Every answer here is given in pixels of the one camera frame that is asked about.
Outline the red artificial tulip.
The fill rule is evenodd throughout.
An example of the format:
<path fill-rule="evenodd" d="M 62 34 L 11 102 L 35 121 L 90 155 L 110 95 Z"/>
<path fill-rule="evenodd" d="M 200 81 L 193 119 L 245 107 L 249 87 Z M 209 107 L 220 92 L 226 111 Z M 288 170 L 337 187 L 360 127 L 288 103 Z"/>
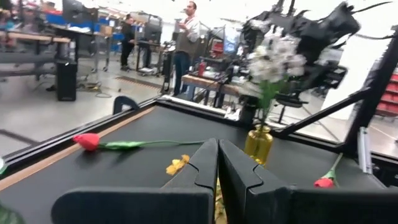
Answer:
<path fill-rule="evenodd" d="M 338 184 L 336 182 L 336 167 L 339 164 L 341 158 L 343 157 L 343 153 L 339 153 L 338 157 L 336 158 L 335 162 L 333 163 L 332 167 L 329 171 L 318 180 L 314 182 L 314 187 L 318 188 L 333 188 L 336 187 Z"/>
<path fill-rule="evenodd" d="M 84 150 L 94 152 L 97 150 L 114 150 L 124 151 L 130 150 L 137 147 L 142 147 L 151 144 L 176 144 L 176 145 L 188 145 L 188 144 L 201 144 L 204 141 L 189 141 L 189 142 L 178 142 L 171 140 L 160 140 L 160 141 L 114 141 L 114 142 L 100 142 L 100 136 L 95 133 L 79 134 L 73 137 L 73 141 L 80 145 Z"/>

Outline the standing person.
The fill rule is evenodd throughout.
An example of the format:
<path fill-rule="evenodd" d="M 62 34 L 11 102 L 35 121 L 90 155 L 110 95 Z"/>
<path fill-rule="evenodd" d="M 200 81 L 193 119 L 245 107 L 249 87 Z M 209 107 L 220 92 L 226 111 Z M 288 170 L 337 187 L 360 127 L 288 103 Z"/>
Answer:
<path fill-rule="evenodd" d="M 174 52 L 175 86 L 173 96 L 187 90 L 186 84 L 182 86 L 182 77 L 188 72 L 200 36 L 200 21 L 195 15 L 196 10 L 196 3 L 190 1 L 185 9 L 187 17 L 178 23 L 180 32 Z"/>

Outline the black tower box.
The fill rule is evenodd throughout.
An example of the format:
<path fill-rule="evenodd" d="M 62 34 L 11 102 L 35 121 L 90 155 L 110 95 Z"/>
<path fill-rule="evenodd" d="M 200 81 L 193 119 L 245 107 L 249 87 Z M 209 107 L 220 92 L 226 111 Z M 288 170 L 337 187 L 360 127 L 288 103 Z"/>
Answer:
<path fill-rule="evenodd" d="M 58 101 L 76 100 L 77 64 L 68 60 L 56 62 L 56 95 Z"/>

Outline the person at cart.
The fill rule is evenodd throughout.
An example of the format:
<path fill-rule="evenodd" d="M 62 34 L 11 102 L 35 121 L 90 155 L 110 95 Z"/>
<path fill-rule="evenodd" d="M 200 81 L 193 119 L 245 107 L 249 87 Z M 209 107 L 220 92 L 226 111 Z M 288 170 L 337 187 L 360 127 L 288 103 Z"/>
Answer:
<path fill-rule="evenodd" d="M 121 41 L 122 51 L 121 51 L 121 70 L 128 71 L 131 68 L 129 67 L 127 60 L 128 56 L 134 48 L 134 40 L 135 34 L 132 29 L 132 24 L 134 19 L 131 17 L 130 14 L 126 16 L 126 20 L 124 21 L 121 29 L 121 33 L 123 35 L 123 39 Z"/>

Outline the black table mat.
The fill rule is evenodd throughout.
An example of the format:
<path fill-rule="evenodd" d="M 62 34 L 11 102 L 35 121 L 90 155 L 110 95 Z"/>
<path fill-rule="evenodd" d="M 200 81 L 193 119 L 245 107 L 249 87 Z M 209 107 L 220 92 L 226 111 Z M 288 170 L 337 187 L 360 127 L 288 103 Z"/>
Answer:
<path fill-rule="evenodd" d="M 197 141 L 209 138 L 231 141 L 244 147 L 247 131 L 215 119 L 183 113 L 161 106 L 145 110 L 132 121 L 108 128 L 104 141 Z M 63 158 L 27 167 L 0 181 L 0 201 L 17 210 L 27 224 L 51 224 L 50 209 L 64 192 L 82 186 L 161 187 L 172 177 L 165 173 L 171 160 L 192 155 L 200 146 L 152 146 L 133 152 L 86 154 L 76 147 L 63 149 Z M 274 138 L 266 168 L 297 187 L 313 187 L 337 154 L 304 144 Z M 351 159 L 342 159 L 336 170 L 341 188 L 382 189 L 383 184 L 361 172 Z"/>

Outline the wooden workbench with clutter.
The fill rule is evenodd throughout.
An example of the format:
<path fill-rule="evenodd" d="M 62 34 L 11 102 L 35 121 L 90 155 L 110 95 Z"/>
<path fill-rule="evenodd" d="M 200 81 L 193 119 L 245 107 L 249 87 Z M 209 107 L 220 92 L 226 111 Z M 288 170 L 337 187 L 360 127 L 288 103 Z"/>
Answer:
<path fill-rule="evenodd" d="M 184 75 L 182 81 L 188 86 L 185 99 L 199 103 L 204 101 L 209 105 L 210 92 L 215 92 L 212 107 L 221 108 L 224 105 L 226 95 L 239 98 L 238 86 L 230 84 L 225 78 L 210 80 L 194 75 Z"/>

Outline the white artificial flower bunch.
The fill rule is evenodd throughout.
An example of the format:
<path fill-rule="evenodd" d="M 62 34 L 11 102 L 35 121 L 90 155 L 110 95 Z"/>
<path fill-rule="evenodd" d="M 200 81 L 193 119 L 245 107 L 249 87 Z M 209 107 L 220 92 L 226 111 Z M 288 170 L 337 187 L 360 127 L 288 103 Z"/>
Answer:
<path fill-rule="evenodd" d="M 250 80 L 241 85 L 239 93 L 258 99 L 262 126 L 273 98 L 287 79 L 304 74 L 306 59 L 296 51 L 299 42 L 300 38 L 291 35 L 266 34 L 262 43 L 249 54 Z"/>

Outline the green glass vase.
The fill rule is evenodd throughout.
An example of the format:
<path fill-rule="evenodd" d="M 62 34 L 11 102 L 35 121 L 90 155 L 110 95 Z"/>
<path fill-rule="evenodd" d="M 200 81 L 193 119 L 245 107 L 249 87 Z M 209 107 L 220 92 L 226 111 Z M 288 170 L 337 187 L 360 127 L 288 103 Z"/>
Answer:
<path fill-rule="evenodd" d="M 0 203 L 0 224 L 25 224 L 21 214 Z"/>

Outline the black metal table frame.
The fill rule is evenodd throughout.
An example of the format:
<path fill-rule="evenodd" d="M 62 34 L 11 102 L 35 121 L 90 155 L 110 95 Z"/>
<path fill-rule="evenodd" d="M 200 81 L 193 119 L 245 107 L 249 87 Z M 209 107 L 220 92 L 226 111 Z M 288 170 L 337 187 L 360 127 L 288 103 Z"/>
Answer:
<path fill-rule="evenodd" d="M 375 77 L 367 88 L 356 91 L 344 100 L 317 112 L 298 123 L 290 124 L 284 128 L 273 126 L 271 135 L 283 141 L 297 142 L 301 145 L 308 145 L 326 151 L 338 153 L 342 152 L 348 157 L 353 157 L 358 152 L 358 137 L 360 127 L 366 127 L 375 114 L 377 105 L 384 94 L 386 87 L 393 73 L 393 66 L 398 63 L 398 28 L 394 28 L 394 35 L 390 41 L 384 56 L 381 59 L 379 68 L 375 71 Z M 362 102 L 356 117 L 347 133 L 343 143 L 334 143 L 324 139 L 320 139 L 307 134 L 302 134 L 302 129 L 326 116 L 333 114 L 353 103 Z M 112 114 L 111 116 L 98 119 L 83 126 L 67 131 L 58 136 L 54 136 L 46 141 L 34 144 L 13 152 L 4 158 L 5 165 L 0 169 L 0 179 L 13 175 L 27 167 L 38 164 L 40 161 L 46 160 L 54 154 L 64 151 L 67 146 L 74 146 L 72 137 L 83 133 L 98 133 L 106 128 L 116 129 L 116 126 L 137 114 L 143 114 L 146 110 L 163 106 L 171 110 L 177 110 L 181 113 L 190 114 L 192 116 L 203 118 L 208 121 L 223 123 L 225 125 L 235 126 L 239 128 L 247 128 L 249 125 L 244 122 L 244 117 L 233 121 L 225 118 L 225 112 L 216 108 L 199 105 L 192 101 L 182 98 L 172 97 L 170 95 L 159 95 L 150 98 L 138 104 L 138 110 L 131 110 L 128 106 L 123 106 L 122 112 Z"/>

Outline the red storage bins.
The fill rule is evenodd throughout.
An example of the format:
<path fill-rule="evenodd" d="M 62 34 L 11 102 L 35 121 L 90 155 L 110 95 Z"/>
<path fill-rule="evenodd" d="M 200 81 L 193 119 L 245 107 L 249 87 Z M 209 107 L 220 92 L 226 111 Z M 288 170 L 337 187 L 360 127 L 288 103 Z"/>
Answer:
<path fill-rule="evenodd" d="M 398 117 L 398 67 L 394 70 L 389 84 L 377 106 L 379 116 Z"/>

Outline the yellow glass vase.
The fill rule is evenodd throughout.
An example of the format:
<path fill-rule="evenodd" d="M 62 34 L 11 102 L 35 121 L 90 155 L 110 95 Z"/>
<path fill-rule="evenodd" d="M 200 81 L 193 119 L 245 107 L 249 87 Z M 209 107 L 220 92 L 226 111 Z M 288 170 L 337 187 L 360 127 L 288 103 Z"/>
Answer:
<path fill-rule="evenodd" d="M 273 143 L 270 131 L 268 126 L 257 124 L 255 129 L 248 132 L 245 142 L 244 152 L 262 165 L 266 164 Z"/>

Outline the silver hinge plate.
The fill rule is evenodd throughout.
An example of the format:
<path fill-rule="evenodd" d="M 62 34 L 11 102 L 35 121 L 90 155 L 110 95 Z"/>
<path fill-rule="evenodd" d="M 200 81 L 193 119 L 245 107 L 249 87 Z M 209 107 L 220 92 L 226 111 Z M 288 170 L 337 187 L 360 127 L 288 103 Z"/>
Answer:
<path fill-rule="evenodd" d="M 371 150 L 369 148 L 368 129 L 360 127 L 358 132 L 358 162 L 359 167 L 365 174 L 373 173 L 371 161 Z"/>

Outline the black edge bracket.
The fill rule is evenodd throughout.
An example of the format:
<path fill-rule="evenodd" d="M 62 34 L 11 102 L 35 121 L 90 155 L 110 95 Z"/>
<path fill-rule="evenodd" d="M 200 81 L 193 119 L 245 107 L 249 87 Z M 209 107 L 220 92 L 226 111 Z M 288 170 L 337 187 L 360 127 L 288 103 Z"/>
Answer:
<path fill-rule="evenodd" d="M 127 96 L 117 96 L 113 103 L 113 114 L 122 112 L 123 106 L 128 106 L 131 110 L 138 110 L 140 108 L 132 98 Z"/>

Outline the yellow artificial flower bunch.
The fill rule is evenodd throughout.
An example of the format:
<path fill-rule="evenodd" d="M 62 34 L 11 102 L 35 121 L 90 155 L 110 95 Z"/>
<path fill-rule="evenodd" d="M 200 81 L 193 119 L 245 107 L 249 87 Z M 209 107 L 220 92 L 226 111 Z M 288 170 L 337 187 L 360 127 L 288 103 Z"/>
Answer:
<path fill-rule="evenodd" d="M 186 154 L 181 155 L 181 159 L 173 159 L 171 165 L 166 168 L 166 173 L 168 175 L 175 175 L 189 162 L 189 160 L 190 156 Z M 217 178 L 216 183 L 214 219 L 215 224 L 228 224 L 219 178 Z"/>

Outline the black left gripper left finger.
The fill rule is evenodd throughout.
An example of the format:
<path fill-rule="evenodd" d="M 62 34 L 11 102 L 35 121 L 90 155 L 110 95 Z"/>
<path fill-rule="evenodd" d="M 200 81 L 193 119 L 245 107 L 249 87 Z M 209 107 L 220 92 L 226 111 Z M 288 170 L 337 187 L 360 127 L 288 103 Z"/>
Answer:
<path fill-rule="evenodd" d="M 214 224 L 218 141 L 204 142 L 161 188 L 80 187 L 52 206 L 53 224 Z"/>

